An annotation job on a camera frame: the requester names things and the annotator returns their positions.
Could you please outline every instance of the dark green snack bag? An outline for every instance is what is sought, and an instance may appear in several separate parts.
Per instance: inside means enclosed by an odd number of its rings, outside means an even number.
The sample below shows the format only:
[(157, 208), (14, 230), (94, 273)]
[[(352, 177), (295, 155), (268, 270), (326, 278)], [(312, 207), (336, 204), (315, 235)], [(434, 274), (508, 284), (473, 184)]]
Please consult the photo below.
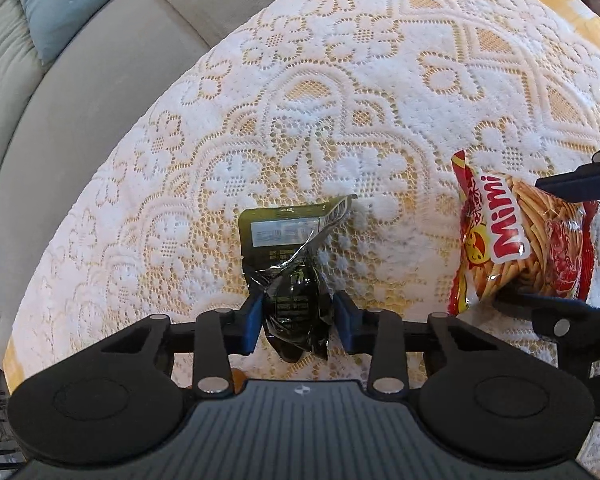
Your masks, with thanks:
[(327, 358), (331, 296), (315, 269), (315, 250), (351, 208), (355, 195), (314, 205), (248, 209), (238, 218), (249, 292), (264, 292), (267, 340), (289, 363), (307, 351)]

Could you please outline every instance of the metal screw head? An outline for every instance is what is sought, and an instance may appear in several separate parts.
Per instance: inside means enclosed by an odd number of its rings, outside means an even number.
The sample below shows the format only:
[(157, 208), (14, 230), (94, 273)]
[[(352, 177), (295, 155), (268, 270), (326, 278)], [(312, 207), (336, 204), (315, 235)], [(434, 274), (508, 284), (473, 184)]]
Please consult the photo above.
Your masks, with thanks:
[(205, 377), (198, 381), (198, 388), (206, 394), (219, 394), (229, 387), (229, 381), (222, 377)]
[(382, 377), (374, 381), (374, 389), (382, 394), (397, 394), (404, 389), (404, 383), (395, 377)]
[(554, 334), (556, 337), (562, 337), (563, 335), (566, 335), (570, 328), (571, 323), (568, 319), (559, 319), (554, 325)]

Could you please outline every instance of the mimi snack bag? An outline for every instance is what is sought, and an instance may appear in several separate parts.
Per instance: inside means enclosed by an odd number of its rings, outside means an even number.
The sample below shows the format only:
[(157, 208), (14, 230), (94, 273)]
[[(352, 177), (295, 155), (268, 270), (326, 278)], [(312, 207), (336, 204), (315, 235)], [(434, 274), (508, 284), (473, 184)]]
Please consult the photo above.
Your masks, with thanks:
[(590, 224), (598, 204), (571, 204), (507, 174), (452, 157), (463, 202), (461, 261), (448, 311), (457, 315), (511, 284), (519, 292), (586, 300)]

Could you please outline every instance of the table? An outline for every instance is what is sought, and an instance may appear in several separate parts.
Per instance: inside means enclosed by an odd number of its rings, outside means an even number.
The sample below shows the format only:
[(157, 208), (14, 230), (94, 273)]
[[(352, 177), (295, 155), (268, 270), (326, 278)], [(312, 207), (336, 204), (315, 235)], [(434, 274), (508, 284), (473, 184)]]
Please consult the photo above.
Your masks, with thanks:
[[(600, 19), (579, 0), (278, 0), (184, 74), (129, 131), (62, 222), (4, 361), (10, 384), (153, 312), (175, 322), (246, 296), (237, 214), (359, 195), (318, 253), (333, 288), (406, 319), (444, 310), (459, 259), (450, 158), (537, 176), (600, 147)], [(589, 297), (600, 304), (598, 264)], [(540, 358), (524, 322), (474, 320)], [(190, 356), (174, 380), (190, 384)], [(252, 377), (359, 378), (282, 362), (261, 340)], [(410, 356), (414, 384), (424, 380)], [(600, 476), (600, 425), (582, 463)]]

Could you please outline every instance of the snack bag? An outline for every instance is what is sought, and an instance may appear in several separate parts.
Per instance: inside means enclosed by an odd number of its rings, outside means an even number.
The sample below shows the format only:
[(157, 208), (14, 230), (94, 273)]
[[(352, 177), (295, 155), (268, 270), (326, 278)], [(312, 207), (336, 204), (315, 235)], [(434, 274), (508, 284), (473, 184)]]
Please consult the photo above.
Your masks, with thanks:
[(571, 204), (502, 173), (452, 157), (464, 201), (461, 263), (448, 311), (457, 315), (510, 283), (519, 292), (586, 300), (590, 223), (598, 204)]
[(327, 358), (333, 306), (314, 253), (342, 222), (355, 195), (322, 204), (247, 209), (238, 218), (249, 292), (263, 292), (267, 341), (288, 363), (303, 353)]

